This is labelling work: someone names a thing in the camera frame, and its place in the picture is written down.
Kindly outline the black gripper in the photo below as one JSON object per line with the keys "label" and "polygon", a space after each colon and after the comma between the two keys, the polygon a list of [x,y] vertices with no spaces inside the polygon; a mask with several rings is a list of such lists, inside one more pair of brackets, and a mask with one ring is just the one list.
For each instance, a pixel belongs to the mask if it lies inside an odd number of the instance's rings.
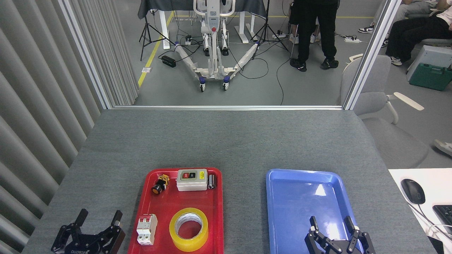
{"label": "black gripper", "polygon": [[[351,234],[349,244],[346,248],[334,249],[331,240],[323,235],[318,227],[315,216],[310,217],[310,229],[305,237],[305,243],[310,254],[375,254],[375,249],[368,232],[361,232],[355,226],[350,216],[344,219],[348,232]],[[356,247],[360,242],[363,252]]]}
{"label": "black gripper", "polygon": [[96,235],[81,233],[88,211],[81,209],[75,222],[61,226],[51,251],[55,254],[116,254],[125,238],[120,227],[122,212],[117,210],[110,227]]}

